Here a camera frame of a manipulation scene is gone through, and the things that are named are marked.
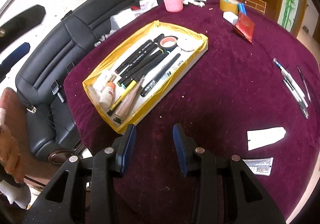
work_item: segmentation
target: sofa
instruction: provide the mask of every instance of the sofa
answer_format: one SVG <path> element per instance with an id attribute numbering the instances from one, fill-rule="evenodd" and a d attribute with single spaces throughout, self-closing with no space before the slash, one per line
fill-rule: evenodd
<path id="1" fill-rule="evenodd" d="M 140 6 L 139 1 L 86 1 L 61 19 L 18 72 L 17 95 L 29 110 L 26 113 L 29 147 L 38 160 L 52 160 L 59 153 L 67 158 L 82 149 L 68 103 L 53 95 L 52 84 L 57 81 L 63 97 L 67 66 L 72 62 L 77 65 L 94 49 L 101 35 L 110 32 L 112 15 Z"/>

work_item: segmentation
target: red packet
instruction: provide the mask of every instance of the red packet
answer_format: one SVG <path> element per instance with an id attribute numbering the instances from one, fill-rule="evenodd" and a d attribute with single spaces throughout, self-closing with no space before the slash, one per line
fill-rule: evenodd
<path id="1" fill-rule="evenodd" d="M 234 25 L 235 30 L 252 43 L 254 22 L 242 12 L 239 12 L 238 21 Z"/>

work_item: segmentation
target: table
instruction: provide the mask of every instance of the table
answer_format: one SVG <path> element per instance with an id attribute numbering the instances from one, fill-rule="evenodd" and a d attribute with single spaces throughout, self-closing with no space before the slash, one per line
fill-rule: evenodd
<path id="1" fill-rule="evenodd" d="M 123 27 L 91 51 L 67 76 L 64 89 L 82 142 L 92 153 L 119 136 L 102 120 L 82 81 L 124 39 L 153 20 L 184 26 L 209 38 L 208 51 L 137 125 L 137 141 L 129 171 L 115 180 L 115 189 L 148 223 L 188 223 L 193 204 L 193 179 L 180 173 L 172 127 L 181 123 L 186 135 L 216 155 L 274 157 L 270 176 L 257 176 L 287 219 L 304 193 L 319 153 L 318 65 L 291 34 L 247 7 L 255 22 L 253 44 L 239 37 L 222 18 L 219 0 L 204 8 L 186 6 L 169 13 L 160 5 Z M 312 104 L 309 119 L 282 82 L 277 60 L 297 83 L 299 65 Z M 284 127 L 279 142 L 248 151 L 247 131 Z"/>

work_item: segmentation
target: black tape roll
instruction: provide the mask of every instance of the black tape roll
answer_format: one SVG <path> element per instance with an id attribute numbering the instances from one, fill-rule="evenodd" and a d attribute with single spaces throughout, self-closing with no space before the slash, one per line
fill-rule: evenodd
<path id="1" fill-rule="evenodd" d="M 178 38 L 175 36 L 166 36 L 159 41 L 159 48 L 163 51 L 172 52 L 177 47 L 177 39 Z M 165 47 L 164 44 L 166 44 L 167 42 L 172 42 L 172 45 L 169 47 Z"/>

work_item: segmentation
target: maroon velvet tablecloth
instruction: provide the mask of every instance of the maroon velvet tablecloth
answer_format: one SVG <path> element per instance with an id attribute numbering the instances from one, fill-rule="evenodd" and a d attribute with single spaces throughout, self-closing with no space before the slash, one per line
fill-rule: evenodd
<path id="1" fill-rule="evenodd" d="M 204 56 L 137 125 L 129 171 L 115 180 L 116 191 L 146 222 L 188 223 L 193 180 L 180 172 L 172 127 L 181 123 L 198 145 L 216 155 L 274 157 L 270 176 L 257 176 L 287 218 L 304 193 L 319 152 L 319 69 L 312 54 L 278 24 L 247 7 L 255 22 L 253 44 L 222 18 L 219 0 L 204 8 L 169 13 L 160 5 L 123 27 L 90 52 L 67 76 L 64 89 L 82 142 L 94 154 L 118 136 L 99 116 L 82 81 L 123 40 L 153 20 L 174 23 L 209 38 Z M 311 94 L 306 120 L 282 82 L 277 60 Z M 284 127 L 279 142 L 248 151 L 247 131 Z"/>

